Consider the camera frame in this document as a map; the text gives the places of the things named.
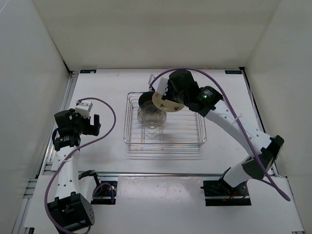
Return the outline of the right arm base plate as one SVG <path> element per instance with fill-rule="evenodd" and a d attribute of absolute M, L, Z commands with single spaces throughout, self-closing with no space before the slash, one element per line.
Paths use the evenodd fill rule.
<path fill-rule="evenodd" d="M 205 180 L 200 187 L 204 191 L 205 205 L 221 206 L 251 206 L 247 182 L 232 188 L 221 180 Z"/>

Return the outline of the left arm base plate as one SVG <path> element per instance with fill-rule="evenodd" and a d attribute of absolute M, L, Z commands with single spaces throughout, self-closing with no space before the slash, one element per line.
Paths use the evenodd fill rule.
<path fill-rule="evenodd" d="M 117 199 L 117 177 L 106 177 L 91 200 L 92 205 L 115 205 Z"/>

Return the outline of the clear glass plate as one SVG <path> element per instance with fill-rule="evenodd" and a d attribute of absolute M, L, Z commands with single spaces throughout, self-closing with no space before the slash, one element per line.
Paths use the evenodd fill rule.
<path fill-rule="evenodd" d="M 148 128 L 158 128 L 166 121 L 167 115 L 165 111 L 155 106 L 148 105 L 139 108 L 137 119 L 141 125 Z"/>
<path fill-rule="evenodd" d="M 138 120 L 163 121 L 167 117 L 166 113 L 154 106 L 152 102 L 146 102 L 138 109 Z"/>

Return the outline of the beige ceramic plate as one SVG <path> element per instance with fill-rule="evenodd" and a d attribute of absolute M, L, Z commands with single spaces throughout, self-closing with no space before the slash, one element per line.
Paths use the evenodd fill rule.
<path fill-rule="evenodd" d="M 163 95 L 158 92 L 154 92 L 154 94 L 152 95 L 152 102 L 154 106 L 162 111 L 178 112 L 178 111 L 181 111 L 185 107 L 184 104 L 170 101 L 167 99 L 163 100 L 162 97 Z"/>

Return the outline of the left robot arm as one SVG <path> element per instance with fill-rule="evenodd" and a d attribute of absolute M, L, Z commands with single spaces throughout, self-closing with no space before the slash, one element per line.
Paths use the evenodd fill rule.
<path fill-rule="evenodd" d="M 57 157 L 57 189 L 54 201 L 47 203 L 48 214 L 60 234 L 90 228 L 95 223 L 91 205 L 93 195 L 102 190 L 102 183 L 94 170 L 78 172 L 81 135 L 98 136 L 101 124 L 99 115 L 94 123 L 86 111 L 75 109 L 54 115 L 57 129 L 53 134 L 53 145 Z"/>

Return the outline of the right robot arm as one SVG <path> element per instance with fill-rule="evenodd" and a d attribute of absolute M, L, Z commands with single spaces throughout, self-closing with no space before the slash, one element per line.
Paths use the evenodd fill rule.
<path fill-rule="evenodd" d="M 164 100 L 183 104 L 215 123 L 247 152 L 243 161 L 227 169 L 218 180 L 218 188 L 223 194 L 230 195 L 248 180 L 262 180 L 268 174 L 284 139 L 279 135 L 270 136 L 239 117 L 221 89 L 199 87 L 189 70 L 179 69 L 168 78 L 161 78 L 156 90 Z"/>

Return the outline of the black round plate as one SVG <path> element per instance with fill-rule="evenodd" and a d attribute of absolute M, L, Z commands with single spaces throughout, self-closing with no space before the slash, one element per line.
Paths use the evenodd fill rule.
<path fill-rule="evenodd" d="M 154 91 L 148 91 L 143 93 L 138 99 L 139 107 L 141 107 L 146 102 L 152 101 L 154 93 L 155 93 Z"/>

